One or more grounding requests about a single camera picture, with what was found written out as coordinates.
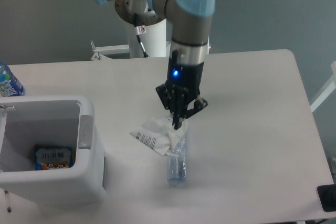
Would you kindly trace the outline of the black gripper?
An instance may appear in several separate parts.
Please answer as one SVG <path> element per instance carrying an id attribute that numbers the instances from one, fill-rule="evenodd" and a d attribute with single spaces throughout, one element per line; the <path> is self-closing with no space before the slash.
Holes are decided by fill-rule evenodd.
<path id="1" fill-rule="evenodd" d="M 185 92 L 180 92 L 172 99 L 170 93 L 175 88 L 188 89 L 189 95 L 200 95 L 200 84 L 202 79 L 204 62 L 198 65 L 186 65 L 178 63 L 178 50 L 173 50 L 169 57 L 167 80 L 155 88 L 163 107 L 169 110 L 173 118 L 173 127 L 178 130 L 185 119 L 189 119 L 196 113 L 208 106 L 208 102 L 198 96 L 193 99 L 192 108 L 188 108 L 190 101 L 187 100 Z"/>

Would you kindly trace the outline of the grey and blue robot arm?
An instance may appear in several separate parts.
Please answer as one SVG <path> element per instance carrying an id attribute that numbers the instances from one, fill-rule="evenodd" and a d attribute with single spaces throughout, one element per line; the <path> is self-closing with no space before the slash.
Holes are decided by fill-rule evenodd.
<path id="1" fill-rule="evenodd" d="M 175 129 L 208 105 L 199 88 L 215 4 L 216 0 L 144 0 L 144 9 L 130 4 L 125 9 L 132 24 L 137 26 L 159 19 L 172 23 L 167 80 L 156 91 L 172 115 Z"/>

